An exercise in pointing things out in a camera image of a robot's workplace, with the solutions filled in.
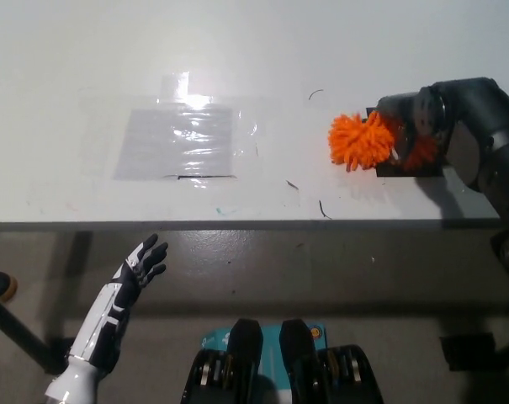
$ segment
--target robot finger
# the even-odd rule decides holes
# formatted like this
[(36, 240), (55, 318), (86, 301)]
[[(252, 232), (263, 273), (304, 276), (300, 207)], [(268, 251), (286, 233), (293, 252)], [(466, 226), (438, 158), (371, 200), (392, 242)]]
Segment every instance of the robot finger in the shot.
[(166, 271), (167, 266), (162, 263), (161, 265), (157, 265), (151, 272), (147, 275), (147, 283), (149, 284), (153, 278), (155, 278), (158, 274), (162, 274)]
[(144, 260), (144, 271), (146, 273), (149, 273), (151, 268), (162, 262), (162, 260), (167, 256), (167, 248), (167, 242), (164, 242), (160, 246), (153, 248), (150, 256)]

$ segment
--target robotic hand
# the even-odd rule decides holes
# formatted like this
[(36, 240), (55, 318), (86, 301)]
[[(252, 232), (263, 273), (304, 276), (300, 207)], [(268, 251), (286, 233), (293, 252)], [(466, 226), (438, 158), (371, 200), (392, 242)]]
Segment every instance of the robotic hand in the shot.
[(509, 96), (480, 77), (383, 97), (376, 109), (400, 127), (395, 156), (405, 159), (418, 136), (433, 137), (462, 181), (490, 201), (507, 228), (492, 247), (509, 272)]
[(153, 248), (157, 239), (157, 234), (153, 234), (141, 243), (101, 289), (69, 351), (67, 369), (45, 393), (47, 404), (97, 402), (99, 381), (118, 362), (130, 308), (141, 290), (166, 269), (161, 262), (167, 256), (168, 245)]

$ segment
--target table leg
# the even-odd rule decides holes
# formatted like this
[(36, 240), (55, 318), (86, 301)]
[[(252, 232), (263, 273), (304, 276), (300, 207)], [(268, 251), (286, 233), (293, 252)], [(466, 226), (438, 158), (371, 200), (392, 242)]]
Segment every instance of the table leg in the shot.
[(49, 375), (66, 368), (65, 351), (41, 341), (0, 301), (0, 330), (16, 343)]

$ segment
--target white robotic forearm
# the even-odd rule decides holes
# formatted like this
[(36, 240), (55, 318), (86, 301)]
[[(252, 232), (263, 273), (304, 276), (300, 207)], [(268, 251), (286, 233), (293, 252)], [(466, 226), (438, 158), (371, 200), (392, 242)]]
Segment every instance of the white robotic forearm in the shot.
[(167, 255), (166, 243), (154, 248), (142, 261), (156, 241), (154, 234), (140, 244), (101, 289), (69, 351), (67, 369), (46, 391), (47, 403), (96, 402), (98, 382), (118, 362), (130, 308), (141, 290), (166, 269), (164, 264), (159, 264)]

